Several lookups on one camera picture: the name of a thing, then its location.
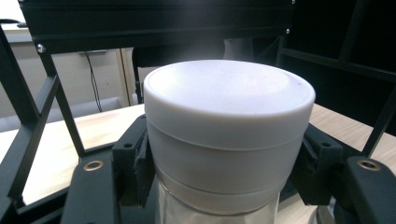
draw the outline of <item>black cable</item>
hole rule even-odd
[[[92,69],[91,59],[90,59],[90,56],[88,55],[87,52],[84,51],[84,54],[85,54],[85,57],[88,60],[88,63],[90,64],[91,84],[92,84],[92,88],[93,88],[93,93],[95,95],[96,105],[98,106],[99,112],[103,112],[102,106],[100,104],[99,90],[98,90],[98,86],[96,84],[95,74],[93,73],[93,69]]]

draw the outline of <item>metal screw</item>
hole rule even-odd
[[[36,49],[39,53],[44,53],[46,51],[46,47],[44,47],[42,44],[37,44]]]

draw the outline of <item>clear glass base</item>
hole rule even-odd
[[[264,207],[244,214],[219,216],[198,211],[175,196],[158,181],[156,224],[274,224],[279,196]]]

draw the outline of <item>black metal rod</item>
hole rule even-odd
[[[58,74],[51,55],[40,54],[40,58],[48,76],[54,76]],[[79,136],[78,128],[74,121],[70,105],[67,102],[66,95],[64,94],[62,83],[59,83],[59,87],[56,92],[56,100],[58,101],[59,108],[61,109],[62,115],[64,116],[64,122],[66,123],[67,129],[69,130],[76,152],[80,158],[83,158],[85,156],[85,148]]]
[[[59,88],[56,92],[56,100],[58,101],[59,108],[61,109],[62,115],[64,116],[64,122],[66,123],[67,129],[69,130],[70,137],[72,138],[76,152],[80,158],[83,158],[86,155],[85,148],[79,136],[77,125],[74,121],[69,103],[67,103],[67,98],[64,94],[64,88],[62,87],[61,83],[59,83]]]
[[[363,148],[362,153],[366,157],[371,157],[374,152],[376,145],[382,137],[384,131],[388,128],[388,125],[396,111],[396,85],[393,87],[390,96],[385,103],[384,108],[379,114],[378,119],[375,122],[374,128],[369,136],[369,139],[366,142],[366,145]]]
[[[24,80],[21,69],[0,27],[0,81],[21,123],[38,120],[35,100]]]
[[[277,46],[277,54],[276,54],[276,67],[282,67],[283,66],[283,51],[282,49],[286,47],[286,42],[287,39],[285,36],[280,36],[279,37],[279,44]]]
[[[330,66],[332,68],[340,69],[343,71],[347,71],[359,75],[364,75],[367,77],[373,77],[375,79],[380,79],[387,82],[396,83],[396,72],[377,69],[355,63],[340,63],[338,60],[332,58],[327,58],[311,53],[305,53],[294,49],[282,49],[281,51],[282,54],[292,58],[304,60],[311,63],[317,63],[324,66]]]
[[[41,99],[37,99],[37,101],[43,102],[40,118],[21,125],[17,136],[3,158],[0,164],[0,196],[12,199],[21,197],[50,113],[50,103],[54,99],[59,84],[57,76],[47,77],[38,94]]]
[[[353,14],[347,28],[346,37],[344,38],[344,44],[341,48],[341,53],[338,58],[338,60],[342,63],[347,63],[349,61],[369,3],[370,0],[358,0],[356,2],[355,9],[353,10]]]

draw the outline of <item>screw hole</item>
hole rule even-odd
[[[84,165],[85,171],[94,171],[102,168],[105,163],[103,161],[90,161]]]
[[[372,161],[364,161],[360,160],[358,161],[358,165],[364,169],[371,170],[371,171],[379,171],[381,167],[377,164],[375,164]]]
[[[124,144],[124,147],[132,147],[132,146],[133,146],[133,144],[131,144],[131,143]]]

